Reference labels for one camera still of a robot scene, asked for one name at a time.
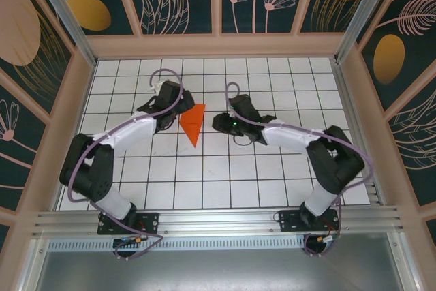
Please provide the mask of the orange square paper sheet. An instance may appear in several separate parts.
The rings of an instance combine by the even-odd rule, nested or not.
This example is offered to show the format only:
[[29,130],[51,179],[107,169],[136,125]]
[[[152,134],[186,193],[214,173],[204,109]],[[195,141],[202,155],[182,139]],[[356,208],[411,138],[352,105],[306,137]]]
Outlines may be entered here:
[[180,126],[194,147],[198,143],[205,109],[205,104],[195,104],[192,109],[184,112],[180,117]]

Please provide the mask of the grey metal sheet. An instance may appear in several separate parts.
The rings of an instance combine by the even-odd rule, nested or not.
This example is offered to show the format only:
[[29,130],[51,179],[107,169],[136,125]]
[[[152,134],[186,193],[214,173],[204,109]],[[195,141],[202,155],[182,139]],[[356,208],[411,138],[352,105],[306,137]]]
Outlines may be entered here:
[[122,262],[106,252],[48,253],[25,291],[415,291],[383,247],[353,258],[297,249],[152,251]]

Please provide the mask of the aluminium mounting rail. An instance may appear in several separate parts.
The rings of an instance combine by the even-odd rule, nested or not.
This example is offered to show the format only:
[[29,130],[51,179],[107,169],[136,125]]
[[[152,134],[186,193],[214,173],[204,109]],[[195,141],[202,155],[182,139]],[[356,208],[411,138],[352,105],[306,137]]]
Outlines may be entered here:
[[[278,235],[279,208],[163,210],[157,233],[162,236]],[[342,234],[402,232],[395,206],[343,206],[338,210]],[[31,227],[35,239],[96,237],[97,211],[51,211],[37,214]]]

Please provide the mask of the aluminium side rail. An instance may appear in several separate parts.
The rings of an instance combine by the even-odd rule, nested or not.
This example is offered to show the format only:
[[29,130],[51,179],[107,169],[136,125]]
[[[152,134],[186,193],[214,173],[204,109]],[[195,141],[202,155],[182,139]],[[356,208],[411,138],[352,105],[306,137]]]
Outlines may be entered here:
[[[364,151],[370,157],[371,152],[367,146],[364,130],[360,121],[360,115],[358,114],[356,107],[356,101],[352,95],[352,90],[350,89],[345,72],[334,59],[331,59],[330,63],[343,105],[352,144]],[[343,194],[344,203],[346,205],[380,205],[377,182],[377,175],[374,174],[365,184],[360,184],[345,191]]]

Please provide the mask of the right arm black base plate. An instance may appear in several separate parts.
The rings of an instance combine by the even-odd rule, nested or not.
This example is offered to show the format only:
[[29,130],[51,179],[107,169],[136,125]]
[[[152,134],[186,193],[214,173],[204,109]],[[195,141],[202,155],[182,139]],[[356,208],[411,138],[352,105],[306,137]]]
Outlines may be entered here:
[[339,216],[334,209],[328,209],[317,217],[310,212],[283,210],[278,212],[277,221],[282,232],[327,232],[329,228],[339,229]]

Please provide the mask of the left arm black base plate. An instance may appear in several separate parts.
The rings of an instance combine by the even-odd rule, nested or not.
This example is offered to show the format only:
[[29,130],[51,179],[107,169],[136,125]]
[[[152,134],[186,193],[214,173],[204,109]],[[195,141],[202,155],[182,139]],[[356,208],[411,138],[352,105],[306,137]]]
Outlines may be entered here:
[[[98,235],[132,235],[138,234],[132,232],[120,225],[116,224],[109,217],[100,213],[98,215],[99,223],[97,226]],[[131,229],[146,232],[149,234],[157,234],[157,228],[159,224],[158,213],[130,213],[127,217],[121,221],[124,225]]]

